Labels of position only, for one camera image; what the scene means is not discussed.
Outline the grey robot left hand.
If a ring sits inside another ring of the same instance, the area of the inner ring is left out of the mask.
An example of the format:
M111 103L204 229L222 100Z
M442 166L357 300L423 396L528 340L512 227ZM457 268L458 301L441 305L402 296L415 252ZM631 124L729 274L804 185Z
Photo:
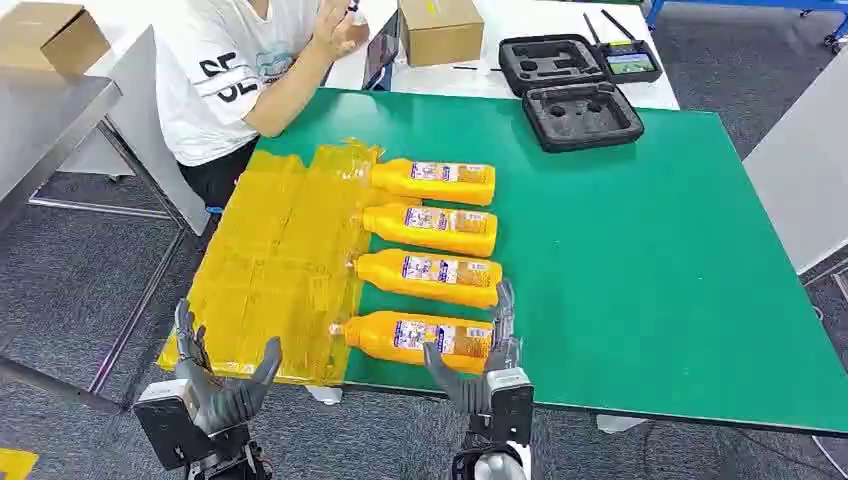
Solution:
M179 355L175 372L188 380L197 398L194 424L215 434L255 417L281 365L281 339L266 342L262 361L249 379L230 385L213 372L205 349L205 328L193 328L195 317L187 299L178 301L174 319Z

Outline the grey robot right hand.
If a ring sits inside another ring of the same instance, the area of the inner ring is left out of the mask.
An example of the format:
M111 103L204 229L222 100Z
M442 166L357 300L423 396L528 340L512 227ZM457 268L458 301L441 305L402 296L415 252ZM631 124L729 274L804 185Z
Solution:
M515 334L516 295L511 281L504 277L497 284L496 292L493 340L481 375L461 376L442 360L435 343L423 344L427 370L454 404L468 414L490 414L494 410L495 399L514 395L519 389L531 385L520 365L523 340Z

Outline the person's hand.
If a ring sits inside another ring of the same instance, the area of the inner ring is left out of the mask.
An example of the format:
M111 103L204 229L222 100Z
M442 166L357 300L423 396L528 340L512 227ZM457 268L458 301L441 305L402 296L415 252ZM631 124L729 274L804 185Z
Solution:
M324 63L338 60L365 44L370 36L367 21L353 10L354 1L320 3L309 56Z

